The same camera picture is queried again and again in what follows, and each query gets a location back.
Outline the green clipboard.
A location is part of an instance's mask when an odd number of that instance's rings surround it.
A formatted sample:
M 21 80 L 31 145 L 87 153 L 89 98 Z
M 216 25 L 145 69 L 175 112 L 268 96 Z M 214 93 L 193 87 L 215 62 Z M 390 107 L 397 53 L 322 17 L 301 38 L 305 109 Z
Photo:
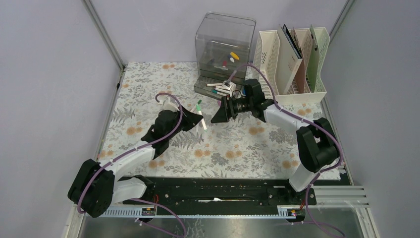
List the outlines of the green clipboard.
M 310 26 L 313 46 L 307 67 L 307 76 L 312 93 L 326 94 L 326 89 L 321 80 L 320 73 L 330 43 L 330 36 L 325 27 Z

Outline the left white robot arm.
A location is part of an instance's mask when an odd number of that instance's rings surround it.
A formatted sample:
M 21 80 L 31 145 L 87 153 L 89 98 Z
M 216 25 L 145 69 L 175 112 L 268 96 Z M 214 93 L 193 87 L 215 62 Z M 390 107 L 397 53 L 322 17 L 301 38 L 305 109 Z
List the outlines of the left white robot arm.
M 67 197 L 77 205 L 81 213 L 96 218 L 110 205 L 136 198 L 147 204 L 152 201 L 154 191 L 140 178 L 123 180 L 131 169 L 150 162 L 169 148 L 169 141 L 181 131 L 189 131 L 204 117 L 184 107 L 162 110 L 141 138 L 140 144 L 107 162 L 86 160 L 80 167 Z

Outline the clear acrylic drawer organizer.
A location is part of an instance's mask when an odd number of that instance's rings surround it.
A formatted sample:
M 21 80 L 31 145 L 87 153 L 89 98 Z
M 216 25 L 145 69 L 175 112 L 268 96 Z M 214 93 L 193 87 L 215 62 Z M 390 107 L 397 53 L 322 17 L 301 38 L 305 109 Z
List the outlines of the clear acrylic drawer organizer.
M 198 79 L 194 84 L 196 93 L 218 99 L 212 93 L 215 87 L 206 85 L 226 80 L 236 84 L 235 93 L 241 90 L 256 24 L 256 20 L 249 17 L 214 11 L 205 14 L 195 36 L 198 67 Z M 237 54 L 240 59 L 232 63 L 228 59 L 230 52 Z M 223 61 L 227 61 L 226 68 L 222 67 Z

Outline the teal cap white marker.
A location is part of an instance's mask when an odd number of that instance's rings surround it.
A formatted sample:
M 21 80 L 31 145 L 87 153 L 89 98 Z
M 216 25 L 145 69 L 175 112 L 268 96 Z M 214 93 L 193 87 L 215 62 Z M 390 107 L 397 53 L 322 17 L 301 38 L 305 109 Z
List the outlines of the teal cap white marker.
M 224 96 L 227 96 L 228 94 L 225 94 L 223 92 L 219 92 L 219 91 L 212 91 L 212 93 L 215 95 L 216 98 L 221 99 Z

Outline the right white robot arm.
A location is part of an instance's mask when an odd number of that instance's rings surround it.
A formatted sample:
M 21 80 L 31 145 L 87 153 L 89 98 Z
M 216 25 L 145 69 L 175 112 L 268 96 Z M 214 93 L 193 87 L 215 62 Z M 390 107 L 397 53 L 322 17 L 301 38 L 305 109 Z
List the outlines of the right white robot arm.
M 285 110 L 273 99 L 267 99 L 257 79 L 244 82 L 245 95 L 241 98 L 224 96 L 212 123 L 225 123 L 236 119 L 238 114 L 251 112 L 262 122 L 277 126 L 295 136 L 301 164 L 288 179 L 284 198 L 290 204 L 297 204 L 304 197 L 303 190 L 313 183 L 325 166 L 333 163 L 340 155 L 329 121 L 319 118 L 310 121 Z

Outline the pink clipboard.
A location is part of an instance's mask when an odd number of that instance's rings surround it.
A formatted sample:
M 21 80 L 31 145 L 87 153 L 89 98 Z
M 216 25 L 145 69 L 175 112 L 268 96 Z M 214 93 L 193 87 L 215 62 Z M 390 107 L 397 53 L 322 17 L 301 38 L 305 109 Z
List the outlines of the pink clipboard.
M 307 64 L 310 59 L 311 48 L 313 45 L 312 35 L 310 30 L 305 29 L 295 29 L 291 30 L 291 35 L 293 40 L 298 47 L 299 53 L 301 55 L 302 61 L 298 67 L 297 73 L 295 75 L 294 81 L 297 88 L 297 93 L 307 93 L 309 92 L 307 82 L 306 82 L 306 70 Z

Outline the yellow small bottle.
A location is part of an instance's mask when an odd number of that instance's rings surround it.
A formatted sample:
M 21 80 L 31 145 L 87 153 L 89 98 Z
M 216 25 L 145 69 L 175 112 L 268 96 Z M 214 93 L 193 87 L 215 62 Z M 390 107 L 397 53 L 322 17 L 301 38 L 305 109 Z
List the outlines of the yellow small bottle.
M 240 58 L 238 57 L 237 54 L 235 54 L 234 52 L 230 52 L 230 56 L 235 59 L 235 60 L 239 60 Z

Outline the brown cap white marker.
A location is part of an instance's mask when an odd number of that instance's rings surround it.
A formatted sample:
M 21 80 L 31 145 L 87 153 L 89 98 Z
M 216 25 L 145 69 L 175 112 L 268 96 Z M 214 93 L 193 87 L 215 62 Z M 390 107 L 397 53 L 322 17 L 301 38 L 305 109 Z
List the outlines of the brown cap white marker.
M 221 86 L 221 85 L 223 85 L 223 83 L 209 83 L 206 86 L 207 87 L 215 87 L 215 86 Z

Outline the green cap white marker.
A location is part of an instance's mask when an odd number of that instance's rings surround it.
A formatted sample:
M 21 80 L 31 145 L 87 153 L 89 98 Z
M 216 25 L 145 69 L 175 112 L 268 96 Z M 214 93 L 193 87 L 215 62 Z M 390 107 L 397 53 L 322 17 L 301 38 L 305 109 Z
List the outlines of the green cap white marker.
M 194 107 L 190 110 L 190 112 L 193 112 L 193 113 L 196 112 L 201 102 L 202 100 L 198 100 L 198 102 L 194 105 Z

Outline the beige notebook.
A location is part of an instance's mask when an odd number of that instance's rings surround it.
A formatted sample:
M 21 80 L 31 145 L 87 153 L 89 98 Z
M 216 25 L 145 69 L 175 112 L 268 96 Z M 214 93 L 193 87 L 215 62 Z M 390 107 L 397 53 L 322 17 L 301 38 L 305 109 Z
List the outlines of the beige notebook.
M 289 37 L 290 32 L 286 27 L 279 25 L 277 34 L 279 37 L 279 54 L 275 83 L 280 95 L 287 94 L 302 61 L 301 56 Z

